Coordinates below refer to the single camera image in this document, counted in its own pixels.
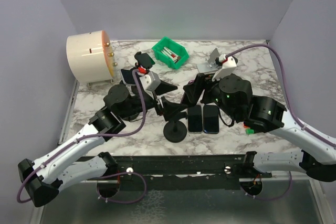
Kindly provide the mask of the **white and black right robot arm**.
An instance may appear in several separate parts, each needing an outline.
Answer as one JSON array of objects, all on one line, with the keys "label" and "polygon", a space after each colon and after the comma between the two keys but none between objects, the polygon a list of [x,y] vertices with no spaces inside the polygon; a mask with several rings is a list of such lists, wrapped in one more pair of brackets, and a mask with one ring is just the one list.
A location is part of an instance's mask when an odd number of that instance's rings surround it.
[{"label": "white and black right robot arm", "polygon": [[246,177],[294,171],[322,182],[335,181],[335,139],[309,128],[275,99],[254,95],[249,81],[235,74],[212,81],[210,75],[199,73],[183,90],[182,104],[215,103],[234,123],[279,136],[299,148],[285,153],[247,152],[241,164]]}]

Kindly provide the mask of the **purple case phone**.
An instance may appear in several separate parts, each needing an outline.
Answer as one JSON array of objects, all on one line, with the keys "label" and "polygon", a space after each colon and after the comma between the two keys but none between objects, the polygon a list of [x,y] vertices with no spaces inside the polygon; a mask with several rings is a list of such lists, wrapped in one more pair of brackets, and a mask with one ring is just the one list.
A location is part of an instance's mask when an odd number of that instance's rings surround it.
[{"label": "purple case phone", "polygon": [[181,99],[181,104],[185,104],[188,106],[196,104],[193,97],[193,83],[194,80],[190,80],[186,85],[183,86],[184,93]]}]

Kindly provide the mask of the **black phone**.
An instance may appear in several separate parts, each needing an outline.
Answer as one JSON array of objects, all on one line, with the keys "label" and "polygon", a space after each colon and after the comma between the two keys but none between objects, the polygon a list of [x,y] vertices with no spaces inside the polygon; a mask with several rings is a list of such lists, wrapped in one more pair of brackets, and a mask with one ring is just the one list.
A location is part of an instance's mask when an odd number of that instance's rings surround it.
[{"label": "black phone", "polygon": [[215,105],[203,106],[203,131],[207,134],[219,133],[219,110]]}]

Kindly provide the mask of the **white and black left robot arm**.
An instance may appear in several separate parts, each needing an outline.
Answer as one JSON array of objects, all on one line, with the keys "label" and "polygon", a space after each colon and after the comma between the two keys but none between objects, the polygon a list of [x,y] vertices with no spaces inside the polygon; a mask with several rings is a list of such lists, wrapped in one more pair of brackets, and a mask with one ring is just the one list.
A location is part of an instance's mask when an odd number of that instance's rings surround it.
[{"label": "white and black left robot arm", "polygon": [[123,131],[126,125],[122,119],[128,117],[132,104],[135,104],[135,113],[142,113],[143,117],[146,117],[151,108],[162,115],[166,100],[158,97],[177,90],[177,86],[162,80],[156,84],[154,90],[148,91],[142,86],[140,79],[135,78],[133,86],[137,92],[134,96],[129,94],[124,83],[112,86],[104,97],[104,107],[76,135],[41,158],[34,161],[22,160],[18,164],[22,184],[16,196],[17,202],[27,202],[20,197],[25,190],[34,206],[41,207],[51,202],[63,189],[76,183],[92,178],[110,179],[120,176],[118,164],[109,153],[100,153],[83,164],[75,162],[113,137],[132,136],[141,131],[145,119],[132,132]]}]

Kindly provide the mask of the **black round base phone stand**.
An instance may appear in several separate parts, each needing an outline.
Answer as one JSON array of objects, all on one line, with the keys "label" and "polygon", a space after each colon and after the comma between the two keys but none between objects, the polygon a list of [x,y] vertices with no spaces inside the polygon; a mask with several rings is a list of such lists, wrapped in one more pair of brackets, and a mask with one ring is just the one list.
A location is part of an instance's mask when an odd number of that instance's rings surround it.
[{"label": "black round base phone stand", "polygon": [[187,135],[187,127],[180,119],[187,119],[187,113],[179,112],[169,119],[163,128],[164,137],[171,143],[179,143]]}]

